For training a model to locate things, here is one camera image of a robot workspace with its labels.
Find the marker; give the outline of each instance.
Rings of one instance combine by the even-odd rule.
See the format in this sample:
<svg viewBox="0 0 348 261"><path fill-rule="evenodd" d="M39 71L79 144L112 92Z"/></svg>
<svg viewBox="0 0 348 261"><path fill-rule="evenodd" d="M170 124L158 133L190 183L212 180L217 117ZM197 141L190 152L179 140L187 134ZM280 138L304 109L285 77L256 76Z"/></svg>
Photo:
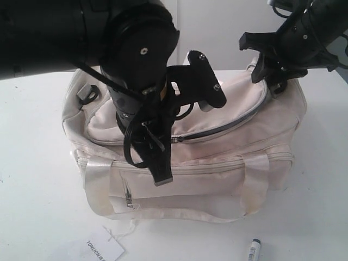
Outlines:
<svg viewBox="0 0 348 261"><path fill-rule="evenodd" d="M261 241L254 239L249 249L248 261L258 261L261 249Z"/></svg>

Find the bag handle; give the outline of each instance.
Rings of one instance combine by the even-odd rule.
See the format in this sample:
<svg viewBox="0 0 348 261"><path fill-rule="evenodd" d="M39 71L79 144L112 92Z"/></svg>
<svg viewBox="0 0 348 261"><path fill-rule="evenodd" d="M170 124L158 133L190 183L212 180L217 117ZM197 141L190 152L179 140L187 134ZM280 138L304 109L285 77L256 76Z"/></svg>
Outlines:
<svg viewBox="0 0 348 261"><path fill-rule="evenodd" d="M241 192L241 206L245 215L260 210L268 189L269 160L266 153L243 156L245 180ZM85 190L91 209L100 216L114 220L132 219L185 219L213 223L230 223L237 219L222 219L203 211L180 208L146 208L116 213L109 198L110 172L113 161L92 156L85 170Z"/></svg>

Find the white wall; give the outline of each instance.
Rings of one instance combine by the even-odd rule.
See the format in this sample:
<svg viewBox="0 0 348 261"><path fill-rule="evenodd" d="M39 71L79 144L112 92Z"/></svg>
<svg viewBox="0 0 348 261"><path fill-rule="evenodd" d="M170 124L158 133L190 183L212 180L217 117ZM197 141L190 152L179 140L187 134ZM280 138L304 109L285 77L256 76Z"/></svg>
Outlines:
<svg viewBox="0 0 348 261"><path fill-rule="evenodd" d="M178 62L187 51L206 54L213 69L243 69L255 51L240 51L244 32L274 32L284 19L276 16L266 0L177 0L177 26L181 31Z"/></svg>

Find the robotic arm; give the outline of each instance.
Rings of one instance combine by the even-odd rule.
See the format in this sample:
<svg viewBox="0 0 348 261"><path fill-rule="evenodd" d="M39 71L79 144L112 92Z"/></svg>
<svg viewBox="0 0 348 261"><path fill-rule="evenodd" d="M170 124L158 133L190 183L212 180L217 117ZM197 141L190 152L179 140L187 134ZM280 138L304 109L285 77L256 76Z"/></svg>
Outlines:
<svg viewBox="0 0 348 261"><path fill-rule="evenodd" d="M341 65L325 47L348 29L348 1L279 1L292 15L275 33L245 33L240 49L260 51L253 82L266 79L282 91L307 69ZM172 181L174 122L196 102L203 111L226 103L204 54L191 51L189 66L166 66L178 40L160 0L2 0L0 79L80 68L102 81L117 109L127 162L149 168L162 185ZM91 68L97 65L102 74ZM142 162L133 162L131 147Z"/></svg>

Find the screw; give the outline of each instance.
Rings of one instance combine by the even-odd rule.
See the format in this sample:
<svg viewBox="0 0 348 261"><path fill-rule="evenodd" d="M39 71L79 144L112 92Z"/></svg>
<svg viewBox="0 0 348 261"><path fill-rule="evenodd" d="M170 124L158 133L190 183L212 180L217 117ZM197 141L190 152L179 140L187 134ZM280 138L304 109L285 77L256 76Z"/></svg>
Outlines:
<svg viewBox="0 0 348 261"><path fill-rule="evenodd" d="M147 54L147 52L148 52L148 49L146 47L144 47L143 49L141 49L140 54L145 55L145 54Z"/></svg>
<svg viewBox="0 0 348 261"><path fill-rule="evenodd" d="M214 90L215 91L220 91L221 90L221 86L219 84L214 85Z"/></svg>

